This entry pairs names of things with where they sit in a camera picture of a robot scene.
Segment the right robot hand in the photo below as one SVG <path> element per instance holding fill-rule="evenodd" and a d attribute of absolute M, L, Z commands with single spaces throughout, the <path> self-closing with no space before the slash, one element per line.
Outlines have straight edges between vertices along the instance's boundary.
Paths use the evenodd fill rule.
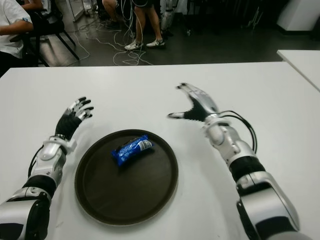
<path fill-rule="evenodd" d="M 182 82 L 176 89 L 183 91 L 188 96 L 192 108 L 184 112 L 169 113 L 168 118 L 205 122 L 208 116 L 219 111 L 213 99 L 202 89 L 186 82 Z"/>

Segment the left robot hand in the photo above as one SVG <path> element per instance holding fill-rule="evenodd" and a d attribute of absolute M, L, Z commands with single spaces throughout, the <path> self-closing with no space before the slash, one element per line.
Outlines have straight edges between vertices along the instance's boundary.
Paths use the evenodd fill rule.
<path fill-rule="evenodd" d="M 68 106 L 56 125 L 55 135 L 71 140 L 80 124 L 93 116 L 94 107 L 88 106 L 90 103 L 91 100 L 83 96 Z"/>

